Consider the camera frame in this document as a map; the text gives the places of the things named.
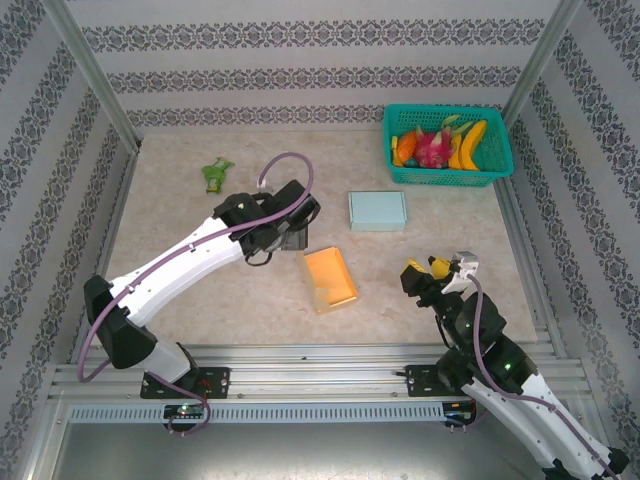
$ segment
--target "plastic basket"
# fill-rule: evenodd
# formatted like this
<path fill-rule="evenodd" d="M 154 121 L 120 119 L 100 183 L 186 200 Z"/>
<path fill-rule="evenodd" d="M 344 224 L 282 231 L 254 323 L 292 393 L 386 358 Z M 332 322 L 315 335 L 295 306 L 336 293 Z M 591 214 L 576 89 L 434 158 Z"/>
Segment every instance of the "plastic basket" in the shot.
<path fill-rule="evenodd" d="M 455 125 L 461 125 L 470 120 L 487 121 L 487 131 L 473 154 L 473 162 L 480 169 L 479 172 L 393 166 L 391 163 L 392 136 L 400 138 L 418 125 L 425 132 L 436 132 L 440 129 L 442 120 L 454 114 L 460 115 Z M 513 154 L 509 146 L 507 129 L 500 113 L 491 108 L 396 104 L 385 108 L 382 123 L 387 167 L 395 183 L 486 187 L 497 178 L 508 177 L 513 173 Z"/>

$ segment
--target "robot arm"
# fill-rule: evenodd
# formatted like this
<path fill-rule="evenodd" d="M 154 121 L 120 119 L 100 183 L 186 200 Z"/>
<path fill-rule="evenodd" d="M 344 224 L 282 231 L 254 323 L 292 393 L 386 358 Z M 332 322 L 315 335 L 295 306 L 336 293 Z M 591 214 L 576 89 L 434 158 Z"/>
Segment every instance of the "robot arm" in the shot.
<path fill-rule="evenodd" d="M 143 267 L 111 283 L 99 275 L 89 279 L 84 292 L 91 325 L 120 292 L 128 291 L 97 330 L 113 366 L 142 367 L 183 390 L 199 391 L 199 369 L 188 352 L 179 344 L 157 338 L 147 324 L 171 299 L 228 263 L 242 258 L 249 263 L 259 252 L 267 252 L 269 261 L 277 249 L 304 249 L 307 226 L 320 210 L 310 194 L 289 214 L 256 225 L 256 220 L 272 217 L 292 206 L 304 192 L 304 187 L 293 180 L 275 195 L 231 195 L 214 209 L 213 217 Z M 228 232 L 231 227 L 250 222 L 254 226 Z"/>
<path fill-rule="evenodd" d="M 571 416 L 533 361 L 502 333 L 506 321 L 491 299 L 480 289 L 482 297 L 462 299 L 467 286 L 477 282 L 477 258 L 458 252 L 451 262 L 433 257 L 429 262 L 433 275 L 410 261 L 401 280 L 405 293 L 420 297 L 419 307 L 433 307 L 452 341 L 436 364 L 440 382 L 489 410 L 528 448 L 547 479 L 595 480 L 621 473 L 628 457 L 602 445 Z"/>

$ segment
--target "banana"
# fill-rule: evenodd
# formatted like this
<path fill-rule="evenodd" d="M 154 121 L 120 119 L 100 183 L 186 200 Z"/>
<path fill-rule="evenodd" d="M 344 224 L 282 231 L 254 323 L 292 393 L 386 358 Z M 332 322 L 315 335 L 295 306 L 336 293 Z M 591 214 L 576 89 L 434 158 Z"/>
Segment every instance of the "banana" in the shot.
<path fill-rule="evenodd" d="M 460 166 L 460 144 L 462 143 L 462 135 L 454 135 L 451 139 L 451 148 L 453 148 L 453 153 L 449 157 L 449 168 L 453 170 L 462 170 Z"/>
<path fill-rule="evenodd" d="M 394 167 L 402 167 L 402 162 L 398 158 L 398 137 L 391 137 L 391 164 Z"/>
<path fill-rule="evenodd" d="M 473 125 L 473 122 L 467 122 L 463 125 L 460 125 L 459 127 L 453 127 L 453 129 L 451 130 L 451 135 L 462 135 L 471 125 Z"/>
<path fill-rule="evenodd" d="M 486 131 L 487 121 L 480 120 L 479 122 L 476 122 L 473 127 L 471 127 L 471 130 L 469 130 L 467 136 L 464 137 L 464 140 L 462 141 L 462 145 L 460 147 L 459 155 L 460 165 L 464 170 L 473 170 L 476 172 L 479 171 L 478 167 L 475 163 L 473 163 L 473 160 L 471 160 L 471 158 L 473 157 L 473 152 L 476 150 L 476 147 L 480 143 L 480 140 L 482 140 L 482 137 L 484 137 L 484 133 Z"/>
<path fill-rule="evenodd" d="M 440 125 L 440 130 L 442 130 L 444 127 L 451 125 L 453 122 L 455 122 L 457 119 L 460 118 L 460 115 L 450 115 L 447 118 L 445 118 L 442 121 L 442 125 Z"/>

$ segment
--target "marble surface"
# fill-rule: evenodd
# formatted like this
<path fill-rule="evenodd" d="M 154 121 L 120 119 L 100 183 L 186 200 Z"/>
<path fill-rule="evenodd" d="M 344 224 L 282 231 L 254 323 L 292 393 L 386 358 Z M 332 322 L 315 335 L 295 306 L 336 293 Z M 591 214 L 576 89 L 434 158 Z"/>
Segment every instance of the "marble surface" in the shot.
<path fill-rule="evenodd" d="M 283 151 L 307 155 L 312 193 L 322 211 L 309 228 L 309 252 L 336 246 L 358 289 L 354 303 L 317 315 L 294 252 L 276 252 L 254 268 L 235 262 L 216 270 L 166 305 L 152 331 L 187 344 L 440 343 L 430 309 L 419 309 L 400 285 L 409 257 L 450 258 L 469 250 L 478 278 L 507 319 L 516 341 L 535 341 L 513 253 L 492 187 L 397 185 L 384 165 L 381 132 L 147 135 L 125 206 L 108 278 L 145 264 L 197 228 L 226 195 L 255 192 L 264 165 Z M 200 169 L 224 156 L 222 194 L 206 194 Z M 276 190 L 297 178 L 302 162 L 285 159 L 267 176 Z M 352 233 L 349 191 L 404 191 L 408 226 L 400 232 Z"/>

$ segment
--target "orange box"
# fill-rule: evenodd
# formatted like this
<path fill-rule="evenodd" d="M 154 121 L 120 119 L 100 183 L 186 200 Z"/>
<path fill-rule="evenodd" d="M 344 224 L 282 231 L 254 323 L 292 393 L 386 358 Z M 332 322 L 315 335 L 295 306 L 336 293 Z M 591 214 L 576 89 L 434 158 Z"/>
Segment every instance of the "orange box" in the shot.
<path fill-rule="evenodd" d="M 347 266 L 336 247 L 308 255 L 298 252 L 297 260 L 318 313 L 327 313 L 358 298 Z"/>

